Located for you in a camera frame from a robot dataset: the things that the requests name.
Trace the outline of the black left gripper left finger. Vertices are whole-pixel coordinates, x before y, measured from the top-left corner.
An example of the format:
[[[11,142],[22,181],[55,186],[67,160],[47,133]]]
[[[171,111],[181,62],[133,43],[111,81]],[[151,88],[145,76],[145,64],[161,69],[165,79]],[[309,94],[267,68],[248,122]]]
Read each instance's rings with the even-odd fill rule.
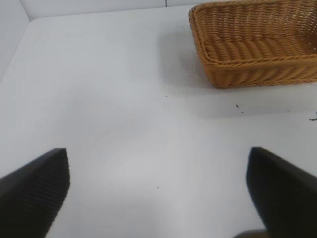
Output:
[[[65,148],[52,149],[0,179],[0,236],[44,238],[70,187]]]

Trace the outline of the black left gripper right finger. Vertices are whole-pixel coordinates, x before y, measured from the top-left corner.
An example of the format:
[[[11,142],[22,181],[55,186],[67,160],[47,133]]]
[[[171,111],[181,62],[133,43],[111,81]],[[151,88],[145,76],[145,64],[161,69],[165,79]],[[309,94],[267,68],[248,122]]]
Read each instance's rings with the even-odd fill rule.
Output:
[[[317,236],[315,176],[262,147],[253,147],[246,184],[269,237]]]

